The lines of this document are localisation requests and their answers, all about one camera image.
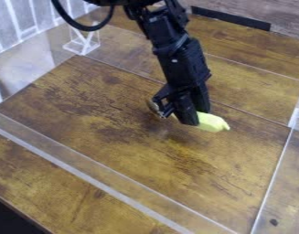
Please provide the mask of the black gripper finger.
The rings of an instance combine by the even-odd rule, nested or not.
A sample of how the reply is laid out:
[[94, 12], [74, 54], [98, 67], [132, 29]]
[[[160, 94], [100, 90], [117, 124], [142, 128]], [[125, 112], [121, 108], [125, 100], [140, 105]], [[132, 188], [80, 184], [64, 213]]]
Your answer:
[[164, 86], [149, 99], [149, 109], [160, 118], [164, 119], [172, 114], [175, 110], [173, 104], [171, 100], [168, 100], [171, 94], [172, 89], [167, 84], [164, 84]]
[[189, 126], [197, 126], [197, 113], [209, 113], [211, 108], [207, 85], [200, 83], [197, 86], [181, 92], [173, 100], [173, 105], [173, 114], [179, 122]]

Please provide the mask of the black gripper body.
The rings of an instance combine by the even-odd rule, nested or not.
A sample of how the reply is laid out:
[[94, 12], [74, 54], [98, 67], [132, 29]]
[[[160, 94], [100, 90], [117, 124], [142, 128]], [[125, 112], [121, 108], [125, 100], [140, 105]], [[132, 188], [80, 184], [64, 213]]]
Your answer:
[[185, 30], [185, 11], [172, 13], [165, 6], [154, 10], [141, 7], [138, 18], [168, 85], [179, 90], [205, 91], [211, 74], [200, 43]]

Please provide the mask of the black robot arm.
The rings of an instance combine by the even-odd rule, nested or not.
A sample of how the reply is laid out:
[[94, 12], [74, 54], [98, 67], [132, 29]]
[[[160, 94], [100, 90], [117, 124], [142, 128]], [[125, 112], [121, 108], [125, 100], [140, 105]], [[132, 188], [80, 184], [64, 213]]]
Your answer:
[[165, 118], [196, 126], [197, 114], [209, 112], [207, 79], [211, 76], [201, 45], [185, 26], [189, 18], [177, 0], [84, 0], [98, 6], [121, 6], [150, 43], [165, 84], [152, 96], [149, 106]]

